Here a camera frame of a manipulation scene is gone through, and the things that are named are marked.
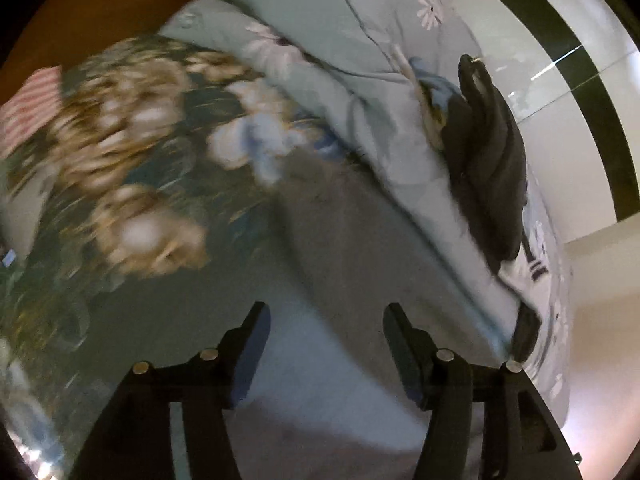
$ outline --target bed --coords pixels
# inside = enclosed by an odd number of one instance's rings
[[[489,270],[404,72],[419,57],[457,83],[460,56],[481,56],[451,10],[164,0],[112,31],[83,31],[66,57],[20,60],[55,2],[2,71],[80,62],[65,72],[60,114],[3,165],[10,194],[55,168],[34,247],[2,276],[1,400],[22,446],[63,475],[134,362],[185,361],[255,300],[271,306],[272,333],[226,419],[244,478],[411,475],[428,414],[386,350],[382,312],[395,301],[470,362],[518,354],[564,420],[568,269],[534,176],[522,222],[548,267],[543,301]],[[534,337],[517,348],[524,311]],[[174,460],[181,478],[183,449]]]

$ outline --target white wall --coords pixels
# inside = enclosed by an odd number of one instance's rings
[[[567,250],[577,311],[562,431],[584,480],[611,480],[640,440],[640,214]]]

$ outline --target black cloth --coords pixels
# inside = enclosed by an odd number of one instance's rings
[[[524,142],[484,64],[462,56],[442,129],[451,191],[493,272],[518,255],[526,203]]]

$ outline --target white flower pattern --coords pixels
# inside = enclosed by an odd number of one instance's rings
[[[246,30],[258,36],[242,50],[244,57],[254,62],[256,70],[287,79],[292,64],[307,63],[300,49],[278,36],[271,27],[255,22]]]
[[[422,19],[422,26],[427,30],[439,26],[444,20],[444,6],[442,0],[418,0],[423,7],[418,11],[418,18]]]
[[[281,157],[325,137],[313,121],[293,121],[296,105],[264,79],[237,81],[225,90],[238,97],[248,113],[207,137],[209,157],[226,170],[250,164],[258,183],[268,187],[280,177]]]

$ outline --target metal screw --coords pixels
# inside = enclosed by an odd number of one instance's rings
[[[512,374],[519,374],[522,371],[522,366],[520,365],[520,363],[513,360],[507,361],[505,366],[507,367],[507,370]]]
[[[453,359],[455,358],[455,354],[447,349],[447,348],[441,348],[440,350],[438,350],[436,352],[436,357],[440,360],[440,361],[444,361],[446,363],[450,363],[451,361],[453,361]]]
[[[205,348],[200,352],[200,358],[203,361],[215,361],[218,358],[218,350],[216,348]]]
[[[131,370],[136,375],[146,374],[149,371],[149,363],[146,361],[140,361],[131,367]]]

